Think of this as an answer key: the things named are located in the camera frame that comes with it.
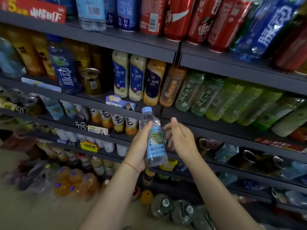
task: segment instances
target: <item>barcode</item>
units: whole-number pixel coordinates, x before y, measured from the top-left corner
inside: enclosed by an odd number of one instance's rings
[[[159,15],[157,15],[157,14],[152,14],[152,13],[150,14],[148,31],[156,32],[156,30],[157,30],[158,18],[159,18]]]

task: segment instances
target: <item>bottle cap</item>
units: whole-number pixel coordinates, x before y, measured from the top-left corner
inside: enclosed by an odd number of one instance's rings
[[[152,112],[153,109],[150,106],[146,106],[142,108],[142,113],[146,113],[146,112]]]

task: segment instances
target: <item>hand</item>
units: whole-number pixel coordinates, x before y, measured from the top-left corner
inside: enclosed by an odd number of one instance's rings
[[[146,168],[144,155],[147,149],[148,134],[152,126],[153,122],[150,121],[141,131],[136,134],[125,158],[125,161],[139,172]]]

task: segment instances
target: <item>beverage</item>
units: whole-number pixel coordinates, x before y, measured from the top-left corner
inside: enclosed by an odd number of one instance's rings
[[[237,123],[248,126],[254,122],[259,115],[261,115],[267,108],[274,104],[283,94],[282,90],[265,87],[262,94],[256,98],[251,105],[249,105],[241,113],[237,119]]]
[[[217,94],[212,104],[206,111],[206,117],[210,120],[219,120],[228,107],[244,89],[245,82],[228,78],[222,90]]]
[[[162,106],[170,107],[174,104],[177,93],[182,85],[182,82],[187,74],[187,69],[184,67],[175,68],[171,65],[165,82],[162,88],[159,103]]]
[[[225,77],[214,75],[205,80],[192,104],[191,112],[203,116],[224,85]]]
[[[129,98],[133,101],[140,101],[143,99],[146,61],[146,57],[138,55],[132,55],[130,58],[131,78],[129,86]]]
[[[160,35],[163,29],[167,0],[142,0],[140,31]]]
[[[305,0],[263,0],[234,53],[244,61],[260,60],[276,35]]]
[[[307,122],[307,104],[303,104],[295,111],[281,119],[271,130],[280,136],[290,135],[295,129]]]
[[[197,0],[188,27],[188,41],[204,42],[220,9],[222,0]]]
[[[190,21],[195,0],[169,0],[164,34],[173,41],[182,41]]]
[[[277,120],[294,111],[298,106],[303,104],[305,99],[299,95],[284,94],[277,102],[271,105],[253,122],[253,126],[259,130],[265,131],[270,128]]]
[[[106,30],[103,0],[76,0],[79,22],[84,30]]]
[[[49,40],[48,51],[50,61],[59,79],[62,92],[68,94],[79,93],[82,90],[82,86],[71,52],[63,43],[62,37],[52,34],[46,35]]]
[[[211,50],[220,53],[228,50],[252,4],[250,0],[223,0],[208,37]]]
[[[244,86],[242,93],[234,100],[230,107],[225,111],[222,120],[226,123],[235,122],[240,114],[252,104],[252,102],[259,97],[263,92],[263,86],[247,83]]]
[[[147,106],[142,108],[143,119],[140,123],[140,130],[146,126],[149,121],[153,121],[153,126],[149,131],[147,143],[146,165],[147,167],[160,166],[167,163],[167,154],[162,139],[161,123],[158,118],[153,116],[152,108]]]
[[[194,209],[192,205],[185,200],[174,201],[174,210],[171,213],[171,219],[175,224],[190,224],[194,219]]]
[[[158,104],[160,86],[166,69],[163,61],[150,59],[147,65],[147,81],[144,92],[144,103],[149,106]]]
[[[120,97],[127,97],[129,93],[129,54],[114,50],[112,52],[112,59],[114,69],[114,93]]]

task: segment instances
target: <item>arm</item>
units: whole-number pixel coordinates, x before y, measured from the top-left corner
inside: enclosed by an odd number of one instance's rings
[[[168,147],[175,149],[190,170],[198,191],[219,230],[261,230],[248,212],[235,200],[199,154],[193,133],[176,118],[164,127]]]

